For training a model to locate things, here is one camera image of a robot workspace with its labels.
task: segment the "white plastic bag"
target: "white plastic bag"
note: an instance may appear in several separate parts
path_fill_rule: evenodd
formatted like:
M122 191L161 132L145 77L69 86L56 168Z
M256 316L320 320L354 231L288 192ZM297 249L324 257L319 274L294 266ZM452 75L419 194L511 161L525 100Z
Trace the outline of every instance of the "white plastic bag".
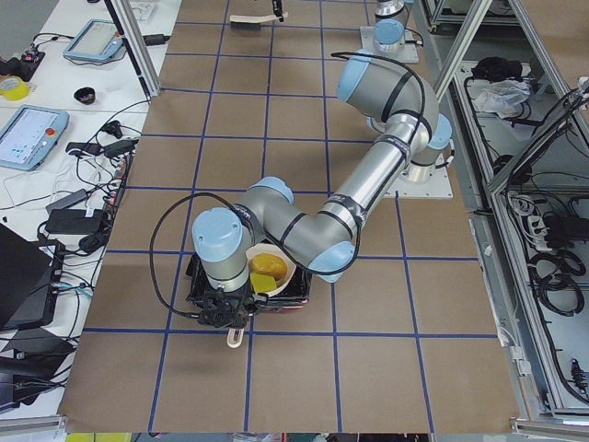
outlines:
M496 113L500 118L515 117L522 111L519 104L529 96L530 88L527 83L504 80L491 83L472 104L478 112Z

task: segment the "robotic arm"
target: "robotic arm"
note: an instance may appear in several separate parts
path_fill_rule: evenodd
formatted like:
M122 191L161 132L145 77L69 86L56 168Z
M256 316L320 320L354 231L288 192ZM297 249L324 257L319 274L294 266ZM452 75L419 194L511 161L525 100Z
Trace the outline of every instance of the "robotic arm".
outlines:
M235 329L247 325L256 312L256 295L250 293L246 250L264 239L297 265L337 281L357 254L352 239L359 237L395 178L409 167L429 168L438 158L440 150L428 146L439 117L432 88L402 64L368 52L350 55L337 95L383 122L385 132L316 216L294 205L282 180L266 177L232 208L216 207L196 218L194 247L213 289L202 302L200 323Z

